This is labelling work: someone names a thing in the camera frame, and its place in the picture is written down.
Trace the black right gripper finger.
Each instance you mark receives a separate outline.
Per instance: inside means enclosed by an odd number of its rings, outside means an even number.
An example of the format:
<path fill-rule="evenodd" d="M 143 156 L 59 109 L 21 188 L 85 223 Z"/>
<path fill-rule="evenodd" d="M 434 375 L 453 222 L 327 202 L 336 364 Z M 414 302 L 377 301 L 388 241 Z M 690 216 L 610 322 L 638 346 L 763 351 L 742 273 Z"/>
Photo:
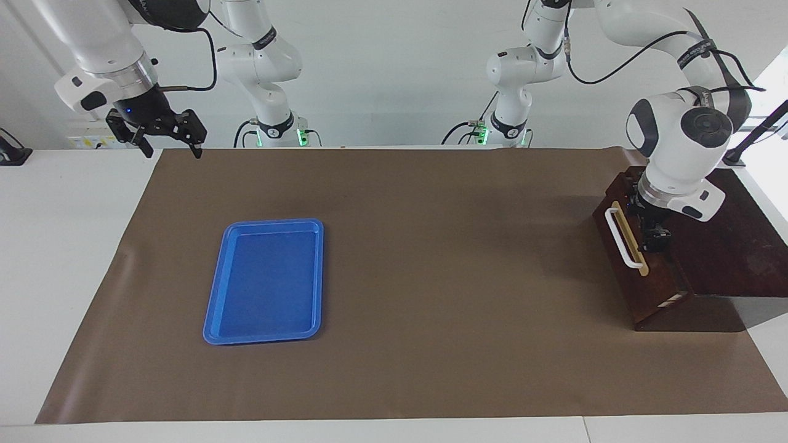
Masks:
<path fill-rule="evenodd" d="M 152 159 L 154 149 L 145 138 L 145 128 L 140 126 L 137 129 L 130 129 L 127 121 L 121 117 L 118 110 L 110 110 L 106 116 L 106 124 L 118 142 L 123 143 L 127 148 L 139 149 L 146 159 Z"/>
<path fill-rule="evenodd" d="M 194 110 L 185 110 L 183 113 L 172 113 L 163 117 L 163 129 L 167 137 L 185 143 L 195 159 L 201 159 L 207 129 Z"/>

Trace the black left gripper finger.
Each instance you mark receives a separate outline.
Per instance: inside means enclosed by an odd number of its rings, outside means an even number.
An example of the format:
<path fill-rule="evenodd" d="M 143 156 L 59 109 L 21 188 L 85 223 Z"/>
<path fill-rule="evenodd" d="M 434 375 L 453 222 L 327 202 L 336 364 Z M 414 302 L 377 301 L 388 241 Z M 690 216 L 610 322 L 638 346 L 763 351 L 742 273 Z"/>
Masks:
<path fill-rule="evenodd" d="M 672 240 L 672 233 L 662 225 L 653 225 L 643 228 L 643 252 L 659 254 L 663 252 Z"/>
<path fill-rule="evenodd" d="M 644 214 L 646 211 L 638 190 L 643 173 L 644 170 L 627 170 L 624 173 L 625 185 L 627 185 L 625 209 L 628 214 Z"/>

